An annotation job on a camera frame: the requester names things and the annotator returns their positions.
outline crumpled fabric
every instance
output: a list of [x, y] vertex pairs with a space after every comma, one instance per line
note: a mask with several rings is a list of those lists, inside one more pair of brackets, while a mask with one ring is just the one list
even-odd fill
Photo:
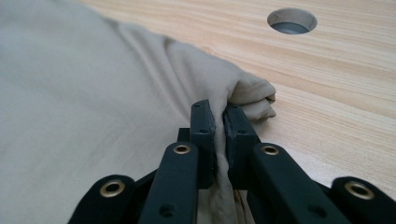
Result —
[[218, 172], [200, 191], [198, 223], [251, 222], [227, 177], [221, 115], [228, 101], [263, 121], [275, 93], [232, 63], [82, 5], [0, 1], [0, 223], [66, 223], [102, 177], [157, 169], [206, 99]]

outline table surface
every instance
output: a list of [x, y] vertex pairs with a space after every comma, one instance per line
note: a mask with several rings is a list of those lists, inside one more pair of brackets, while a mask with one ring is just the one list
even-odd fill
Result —
[[[396, 2], [78, 0], [105, 16], [193, 44], [269, 80], [278, 144], [314, 180], [365, 179], [396, 199]], [[297, 7], [315, 30], [286, 35], [271, 12]]]

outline wooden table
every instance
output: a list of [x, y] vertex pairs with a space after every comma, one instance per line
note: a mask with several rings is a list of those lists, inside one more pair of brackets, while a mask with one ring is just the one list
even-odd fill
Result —
[[[277, 89], [262, 141], [281, 145], [314, 179], [365, 179], [396, 199], [396, 3], [79, 0], [231, 61]], [[286, 35], [268, 15], [310, 11], [315, 30]]]

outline circular hole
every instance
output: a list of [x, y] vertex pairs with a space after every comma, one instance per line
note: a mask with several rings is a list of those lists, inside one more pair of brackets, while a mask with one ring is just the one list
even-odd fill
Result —
[[318, 20], [312, 13], [299, 8], [274, 11], [268, 16], [267, 22], [274, 30], [289, 35], [311, 32], [318, 25]]
[[106, 187], [106, 191], [108, 192], [116, 191], [119, 188], [120, 188], [119, 184], [110, 184], [109, 186]]
[[165, 203], [160, 207], [160, 215], [163, 217], [172, 217], [176, 213], [176, 206], [172, 203]]
[[187, 154], [190, 152], [190, 147], [188, 146], [177, 146], [174, 148], [174, 152], [176, 152], [177, 154]]
[[100, 194], [105, 198], [112, 198], [121, 194], [125, 189], [125, 184], [119, 180], [110, 180], [100, 188]]
[[274, 148], [274, 147], [262, 147], [262, 151], [265, 154], [271, 155], [271, 156], [275, 156], [279, 153], [279, 150], [277, 150], [277, 148]]
[[345, 188], [350, 194], [363, 200], [372, 200], [375, 196], [370, 189], [355, 181], [347, 182]]
[[315, 217], [322, 217], [322, 218], [324, 218], [324, 217], [327, 216], [326, 211], [325, 211], [322, 207], [320, 207], [320, 206], [317, 206], [317, 205], [308, 205], [307, 208], [308, 208], [308, 211], [310, 211], [310, 212], [312, 213], [312, 215], [314, 215]]

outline screw hole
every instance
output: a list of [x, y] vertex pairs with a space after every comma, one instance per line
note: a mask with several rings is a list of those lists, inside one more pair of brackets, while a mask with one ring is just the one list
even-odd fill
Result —
[[312, 215], [314, 215], [315, 217], [321, 217], [324, 218], [327, 216], [326, 211], [317, 205], [308, 205], [308, 211], [310, 211], [312, 213]]
[[165, 203], [160, 207], [160, 215], [162, 217], [172, 217], [176, 214], [176, 206], [172, 203]]
[[267, 155], [275, 156], [279, 153], [279, 150], [275, 147], [262, 147], [262, 152], [264, 152]]
[[372, 200], [375, 196], [365, 185], [355, 181], [347, 182], [345, 188], [350, 194], [363, 200]]
[[177, 146], [174, 148], [174, 152], [176, 152], [177, 154], [180, 154], [180, 155], [187, 154], [190, 152], [190, 150], [191, 149], [188, 146]]
[[119, 180], [110, 180], [100, 188], [100, 194], [105, 198], [112, 198], [121, 194], [125, 189], [125, 184]]

